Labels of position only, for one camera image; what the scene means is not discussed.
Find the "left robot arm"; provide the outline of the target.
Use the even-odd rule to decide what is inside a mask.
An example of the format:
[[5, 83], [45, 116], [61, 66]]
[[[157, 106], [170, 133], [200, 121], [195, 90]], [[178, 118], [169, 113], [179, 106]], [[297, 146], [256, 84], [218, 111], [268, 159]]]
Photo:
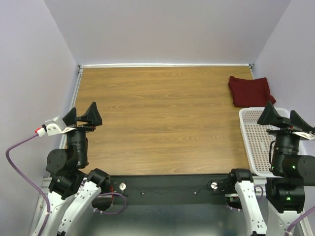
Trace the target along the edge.
[[89, 174], [82, 172], [89, 164], [86, 133], [101, 125], [101, 115], [92, 102], [83, 115], [77, 116], [76, 108], [72, 108], [63, 118], [45, 121], [37, 131], [39, 136], [65, 135], [66, 147], [54, 149], [47, 156], [46, 171], [51, 181], [49, 192], [44, 195], [46, 207], [33, 235], [70, 235], [93, 199], [108, 191], [110, 176], [106, 172], [100, 169]]

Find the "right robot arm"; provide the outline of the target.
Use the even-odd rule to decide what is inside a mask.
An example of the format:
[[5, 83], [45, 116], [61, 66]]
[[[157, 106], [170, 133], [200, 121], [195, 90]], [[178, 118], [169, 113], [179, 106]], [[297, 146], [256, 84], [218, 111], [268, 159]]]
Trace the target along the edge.
[[315, 158], [300, 155], [301, 140], [314, 140], [315, 129], [296, 111], [282, 117], [271, 102], [267, 102], [258, 118], [259, 125], [272, 125], [267, 133], [276, 139], [270, 144], [269, 161], [273, 177], [268, 177], [265, 193], [268, 220], [264, 221], [258, 200], [254, 196], [254, 180], [250, 170], [232, 169], [226, 181], [227, 189], [237, 193], [245, 216], [249, 236], [290, 236], [294, 227], [314, 208], [304, 212], [306, 186], [315, 184]]

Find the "dark red t shirt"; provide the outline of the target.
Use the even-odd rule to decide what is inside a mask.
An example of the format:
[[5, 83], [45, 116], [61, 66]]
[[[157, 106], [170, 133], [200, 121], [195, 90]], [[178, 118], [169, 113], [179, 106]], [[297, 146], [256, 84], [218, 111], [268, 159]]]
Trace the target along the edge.
[[228, 87], [235, 107], [264, 107], [267, 102], [276, 103], [266, 77], [246, 80], [230, 76]]

